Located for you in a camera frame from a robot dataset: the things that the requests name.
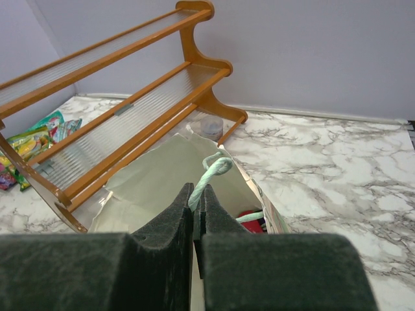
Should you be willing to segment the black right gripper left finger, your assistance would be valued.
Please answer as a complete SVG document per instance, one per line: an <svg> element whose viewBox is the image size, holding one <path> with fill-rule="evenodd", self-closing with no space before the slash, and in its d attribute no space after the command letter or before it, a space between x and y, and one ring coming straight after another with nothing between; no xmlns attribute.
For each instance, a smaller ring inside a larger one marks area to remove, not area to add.
<svg viewBox="0 0 415 311"><path fill-rule="evenodd" d="M1 309L189 310L192 191L133 233L2 235Z"/></svg>

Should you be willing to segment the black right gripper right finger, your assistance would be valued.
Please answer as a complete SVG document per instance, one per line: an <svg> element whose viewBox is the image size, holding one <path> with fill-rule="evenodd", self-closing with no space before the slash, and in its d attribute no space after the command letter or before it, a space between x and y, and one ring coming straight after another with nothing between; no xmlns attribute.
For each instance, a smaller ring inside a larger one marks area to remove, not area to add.
<svg viewBox="0 0 415 311"><path fill-rule="evenodd" d="M251 233L200 199L198 261L206 310L377 310L360 256L344 236Z"/></svg>

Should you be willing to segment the red snack packet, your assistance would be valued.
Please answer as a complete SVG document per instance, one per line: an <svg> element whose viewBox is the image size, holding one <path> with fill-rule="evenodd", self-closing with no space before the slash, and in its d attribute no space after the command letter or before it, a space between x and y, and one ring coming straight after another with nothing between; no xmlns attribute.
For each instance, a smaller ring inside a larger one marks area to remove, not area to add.
<svg viewBox="0 0 415 311"><path fill-rule="evenodd" d="M259 234L267 232L263 211L245 211L236 220L251 233Z"/></svg>

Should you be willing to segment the green patterned paper bag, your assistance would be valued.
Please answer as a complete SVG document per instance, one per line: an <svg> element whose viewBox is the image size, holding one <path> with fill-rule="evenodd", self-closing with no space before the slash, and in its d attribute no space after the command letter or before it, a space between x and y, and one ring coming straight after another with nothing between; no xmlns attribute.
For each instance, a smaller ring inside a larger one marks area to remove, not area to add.
<svg viewBox="0 0 415 311"><path fill-rule="evenodd" d="M185 183L199 182L206 171L204 159L212 164L230 156L224 147L189 128L162 139L108 180L104 188L112 195L94 217L89 232L136 231L166 209ZM209 183L221 206L233 217L262 210L268 233L289 232L274 204L242 166L234 163Z"/></svg>

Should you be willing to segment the green Fox's snack packet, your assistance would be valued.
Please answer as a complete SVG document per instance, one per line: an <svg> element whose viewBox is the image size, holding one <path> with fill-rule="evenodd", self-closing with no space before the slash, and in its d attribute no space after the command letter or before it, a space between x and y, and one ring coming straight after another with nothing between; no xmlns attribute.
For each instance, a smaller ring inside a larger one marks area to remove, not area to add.
<svg viewBox="0 0 415 311"><path fill-rule="evenodd" d="M21 192L24 192L31 187L30 183L26 180L26 178L22 174L20 174L20 172L16 168L13 170L13 176L14 176L14 179L19 184L19 189Z"/></svg>

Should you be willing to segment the purple berry snack packet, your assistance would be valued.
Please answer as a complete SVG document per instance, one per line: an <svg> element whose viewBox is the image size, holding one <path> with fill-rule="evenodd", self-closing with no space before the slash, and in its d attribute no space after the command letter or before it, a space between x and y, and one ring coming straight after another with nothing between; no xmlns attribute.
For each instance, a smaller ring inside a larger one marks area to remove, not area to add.
<svg viewBox="0 0 415 311"><path fill-rule="evenodd" d="M0 173L0 189L8 190L12 188L16 183L15 177L12 175L10 169L10 161L5 157L1 156L1 173Z"/></svg>

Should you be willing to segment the yellow fruit snack packet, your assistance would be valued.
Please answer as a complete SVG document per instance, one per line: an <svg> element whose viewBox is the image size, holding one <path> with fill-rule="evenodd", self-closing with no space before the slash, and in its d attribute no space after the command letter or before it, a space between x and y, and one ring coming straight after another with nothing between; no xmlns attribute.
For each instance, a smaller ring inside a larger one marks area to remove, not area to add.
<svg viewBox="0 0 415 311"><path fill-rule="evenodd" d="M46 126L9 137L6 141L25 161L50 149L54 144Z"/></svg>

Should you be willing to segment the teal snack packet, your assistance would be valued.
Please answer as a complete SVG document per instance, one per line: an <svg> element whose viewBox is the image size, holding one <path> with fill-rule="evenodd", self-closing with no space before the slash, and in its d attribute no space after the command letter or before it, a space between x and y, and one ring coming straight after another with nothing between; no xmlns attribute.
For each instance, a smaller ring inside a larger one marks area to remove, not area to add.
<svg viewBox="0 0 415 311"><path fill-rule="evenodd" d="M81 125L82 119L71 119L66 121L60 111L55 111L38 121L34 126L30 127L28 131L47 127L49 137L54 143L59 143L80 129Z"/></svg>

